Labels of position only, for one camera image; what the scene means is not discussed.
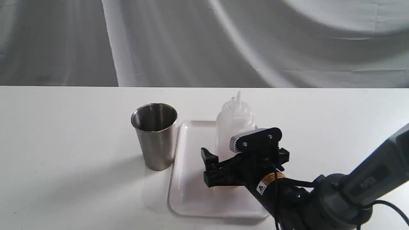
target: white tabletop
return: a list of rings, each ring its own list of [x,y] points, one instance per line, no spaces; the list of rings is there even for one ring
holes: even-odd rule
[[[406,89],[241,89],[279,127],[287,177],[349,173],[409,122]],[[0,229],[274,229],[274,220],[188,218],[167,205],[172,167],[146,169],[131,113],[149,102],[215,120],[237,89],[0,87]],[[409,214],[409,183],[383,199]],[[404,229],[376,205],[363,229]]]

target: cup rim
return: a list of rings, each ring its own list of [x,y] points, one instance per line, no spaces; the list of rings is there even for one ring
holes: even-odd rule
[[[145,131],[145,130],[143,130],[143,129],[140,129],[140,128],[138,128],[138,127],[135,127],[134,119],[133,119],[133,118],[134,118],[134,116],[137,114],[138,110],[140,110],[140,109],[142,109],[142,108],[144,108],[144,107],[146,107],[146,106],[151,106],[151,105],[164,105],[164,106],[168,106],[168,107],[170,107],[170,109],[174,110],[175,113],[176,113],[176,117],[175,117],[175,120],[172,122],[172,124],[170,124],[168,127],[164,128],[164,129],[161,129],[161,130],[158,130],[158,131]],[[130,117],[130,122],[131,122],[132,126],[133,126],[135,129],[140,130],[140,131],[143,131],[143,132],[145,132],[145,133],[160,133],[160,132],[163,132],[163,131],[169,129],[170,127],[172,127],[172,126],[176,123],[177,119],[178,119],[178,112],[176,111],[176,109],[175,109],[173,106],[170,106],[170,105],[165,104],[165,103],[149,103],[149,104],[145,104],[145,105],[142,105],[141,107],[137,108],[137,109],[132,113],[132,115],[131,115],[131,117]]]

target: stainless steel cup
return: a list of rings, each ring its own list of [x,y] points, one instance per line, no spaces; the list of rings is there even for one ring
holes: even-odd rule
[[[145,164],[152,170],[168,168],[174,159],[176,110],[167,104],[152,103],[132,114]]]

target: white backdrop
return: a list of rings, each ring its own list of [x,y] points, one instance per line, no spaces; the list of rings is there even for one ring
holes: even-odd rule
[[[77,28],[76,33],[59,32],[62,35],[53,39],[61,41],[74,34],[79,60],[71,65],[77,70],[77,79],[91,78],[77,81],[88,85],[94,81],[110,85],[116,75],[119,86],[409,87],[407,0],[31,2],[47,2],[46,12],[55,12],[57,4],[76,3],[77,13],[64,19]],[[99,5],[103,7],[102,16],[96,12]],[[0,8],[3,28],[2,18],[11,18],[12,14]],[[52,17],[58,19],[61,14]],[[44,24],[52,17],[48,14],[43,21],[32,17],[30,23]],[[103,34],[99,29],[101,33],[93,37],[96,28],[102,26],[107,32]],[[6,46],[1,42],[8,34],[0,29],[0,84],[5,73],[9,81],[18,77],[15,69],[30,72],[30,68],[46,68],[39,60],[39,64],[30,67],[17,62],[15,52],[2,52]],[[101,41],[105,36],[109,44]],[[43,50],[65,46],[48,41],[56,43],[54,47],[43,45]],[[23,53],[30,49],[19,48]],[[65,63],[61,57],[67,52],[59,49],[52,59]],[[90,56],[83,58],[83,53]],[[26,63],[32,59],[35,58],[26,58]],[[65,79],[72,73],[66,73],[64,67],[57,69],[48,75],[57,83],[70,85]],[[60,75],[65,79],[59,81]]]

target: plastic squeeze bottle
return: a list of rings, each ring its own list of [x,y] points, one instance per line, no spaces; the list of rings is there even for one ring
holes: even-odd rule
[[[232,136],[254,130],[255,120],[247,103],[241,101],[240,91],[237,97],[223,104],[222,111],[217,115],[216,155],[219,160],[227,160],[235,155],[229,148]]]

